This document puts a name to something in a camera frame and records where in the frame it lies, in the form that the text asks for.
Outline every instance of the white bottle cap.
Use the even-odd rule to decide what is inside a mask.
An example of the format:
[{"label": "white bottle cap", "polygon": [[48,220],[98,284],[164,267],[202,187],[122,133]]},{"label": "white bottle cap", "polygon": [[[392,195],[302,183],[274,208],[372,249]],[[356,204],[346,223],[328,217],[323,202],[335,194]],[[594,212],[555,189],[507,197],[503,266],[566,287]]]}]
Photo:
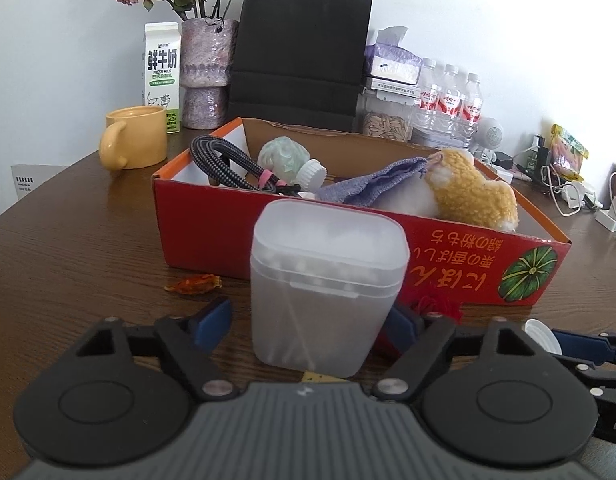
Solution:
[{"label": "white bottle cap", "polygon": [[546,325],[537,319],[529,319],[524,325],[526,332],[544,350],[552,354],[563,355],[562,346]]},{"label": "white bottle cap", "polygon": [[314,193],[322,186],[324,180],[326,180],[326,168],[312,158],[301,167],[294,182],[302,187],[302,191]]}]

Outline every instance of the yellow fuzzy plush toy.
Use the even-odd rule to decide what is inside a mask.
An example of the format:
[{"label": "yellow fuzzy plush toy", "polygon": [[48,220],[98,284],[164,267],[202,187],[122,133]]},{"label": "yellow fuzzy plush toy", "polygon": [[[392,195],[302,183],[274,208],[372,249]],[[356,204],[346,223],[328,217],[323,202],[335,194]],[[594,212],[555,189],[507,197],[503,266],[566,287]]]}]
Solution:
[{"label": "yellow fuzzy plush toy", "polygon": [[443,148],[428,158],[423,177],[411,176],[383,193],[373,207],[513,232],[517,200],[508,183],[489,180],[466,150]]}]

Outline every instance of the white speaker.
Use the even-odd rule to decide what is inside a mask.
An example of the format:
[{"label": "white speaker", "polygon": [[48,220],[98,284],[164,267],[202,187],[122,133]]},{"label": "white speaker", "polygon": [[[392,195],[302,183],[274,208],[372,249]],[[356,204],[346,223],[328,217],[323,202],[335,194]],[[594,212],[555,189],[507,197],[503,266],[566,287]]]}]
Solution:
[{"label": "white speaker", "polygon": [[484,117],[479,121],[472,140],[484,150],[496,150],[504,140],[504,129],[499,121]]}]

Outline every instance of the vase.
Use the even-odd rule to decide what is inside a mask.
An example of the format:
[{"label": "vase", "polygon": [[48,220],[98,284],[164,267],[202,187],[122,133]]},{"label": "vase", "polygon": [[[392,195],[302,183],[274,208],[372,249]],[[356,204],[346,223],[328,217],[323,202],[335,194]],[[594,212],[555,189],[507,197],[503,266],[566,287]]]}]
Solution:
[{"label": "vase", "polygon": [[214,130],[226,122],[228,87],[186,88],[181,124],[192,130]]},{"label": "vase", "polygon": [[230,84],[230,66],[239,22],[193,18],[181,24],[181,75],[185,88]]}]

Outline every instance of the white wall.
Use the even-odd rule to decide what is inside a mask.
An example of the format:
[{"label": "white wall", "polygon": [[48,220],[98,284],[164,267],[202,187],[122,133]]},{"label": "white wall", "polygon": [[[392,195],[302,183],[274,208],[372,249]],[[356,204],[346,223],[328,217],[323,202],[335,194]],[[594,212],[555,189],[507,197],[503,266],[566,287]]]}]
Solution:
[{"label": "white wall", "polygon": [[[0,0],[0,213],[16,199],[11,164],[72,164],[96,149],[107,110],[139,101],[144,23],[171,15],[113,0]],[[504,151],[558,122],[590,150],[586,179],[604,185],[616,108],[596,114],[591,103],[616,101],[616,0],[374,0],[370,40],[390,25],[410,27],[404,46],[416,54],[480,74]]]}]

